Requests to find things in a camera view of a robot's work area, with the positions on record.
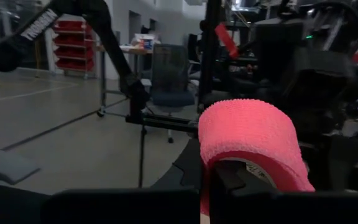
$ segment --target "concrete floor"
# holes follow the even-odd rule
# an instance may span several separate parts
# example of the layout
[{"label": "concrete floor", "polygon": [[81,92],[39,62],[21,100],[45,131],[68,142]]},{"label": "concrete floor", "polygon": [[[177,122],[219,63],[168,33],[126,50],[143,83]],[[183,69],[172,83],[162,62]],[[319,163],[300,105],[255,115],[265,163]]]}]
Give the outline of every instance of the concrete floor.
[{"label": "concrete floor", "polygon": [[[0,149],[99,108],[99,82],[17,70],[0,74]],[[109,88],[116,83],[109,82]],[[123,99],[109,95],[108,102]],[[127,103],[109,111],[127,114]],[[195,107],[174,116],[194,118]],[[149,128],[145,139],[144,185],[153,184],[181,153],[189,137]],[[53,194],[66,189],[136,187],[140,126],[95,114],[16,147],[14,153],[39,163],[42,171],[15,187]]]}]

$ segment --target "chair wheel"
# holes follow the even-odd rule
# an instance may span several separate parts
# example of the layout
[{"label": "chair wheel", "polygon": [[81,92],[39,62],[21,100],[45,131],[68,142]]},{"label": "chair wheel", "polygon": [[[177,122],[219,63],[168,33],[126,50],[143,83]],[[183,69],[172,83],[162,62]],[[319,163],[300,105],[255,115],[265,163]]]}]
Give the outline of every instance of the chair wheel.
[{"label": "chair wheel", "polygon": [[102,118],[104,117],[104,111],[99,110],[98,112],[96,112],[96,114],[98,115],[98,117]]}]

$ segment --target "table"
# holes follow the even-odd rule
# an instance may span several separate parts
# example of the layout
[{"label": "table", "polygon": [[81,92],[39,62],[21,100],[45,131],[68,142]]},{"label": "table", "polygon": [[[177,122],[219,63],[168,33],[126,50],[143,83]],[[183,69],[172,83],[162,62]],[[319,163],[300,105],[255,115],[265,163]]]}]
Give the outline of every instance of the table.
[{"label": "table", "polygon": [[[99,117],[103,117],[105,114],[111,114],[111,115],[116,115],[116,116],[125,116],[123,114],[115,114],[115,113],[107,113],[106,109],[108,107],[117,105],[119,103],[122,103],[123,101],[126,101],[127,99],[124,100],[119,100],[113,104],[110,105],[106,105],[106,98],[107,98],[107,94],[117,94],[117,95],[123,95],[121,93],[121,91],[119,90],[108,90],[107,89],[107,80],[106,80],[106,50],[104,49],[103,45],[99,45],[96,47],[96,50],[99,52],[100,54],[100,90],[101,90],[101,96],[100,96],[100,109],[98,111],[98,116]],[[135,66],[135,74],[137,77],[139,77],[139,71],[138,71],[138,59],[139,59],[139,55],[147,55],[147,54],[152,54],[153,50],[147,50],[147,49],[135,49],[132,46],[121,46],[121,50],[122,52],[124,52],[124,54],[131,54],[133,55],[134,58],[134,66]]]}]

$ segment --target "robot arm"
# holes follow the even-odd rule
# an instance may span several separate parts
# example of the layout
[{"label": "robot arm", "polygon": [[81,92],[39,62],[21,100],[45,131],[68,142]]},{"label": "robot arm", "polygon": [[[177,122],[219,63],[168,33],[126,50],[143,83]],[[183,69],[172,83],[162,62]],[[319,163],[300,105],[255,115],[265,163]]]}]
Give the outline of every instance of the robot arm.
[{"label": "robot arm", "polygon": [[63,14],[82,16],[99,35],[101,42],[114,64],[124,87],[124,94],[133,97],[140,105],[149,96],[140,80],[130,69],[118,41],[111,29],[111,16],[103,0],[51,0],[37,15],[15,34],[0,41],[0,72],[15,70],[28,49]]}]

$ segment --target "chair backrest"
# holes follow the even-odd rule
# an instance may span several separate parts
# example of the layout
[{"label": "chair backrest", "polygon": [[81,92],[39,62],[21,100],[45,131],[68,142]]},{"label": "chair backrest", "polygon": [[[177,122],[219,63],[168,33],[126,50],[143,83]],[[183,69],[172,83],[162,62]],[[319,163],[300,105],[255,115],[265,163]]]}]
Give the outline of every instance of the chair backrest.
[{"label": "chair backrest", "polygon": [[155,44],[152,58],[152,92],[187,91],[189,61],[186,47]]}]

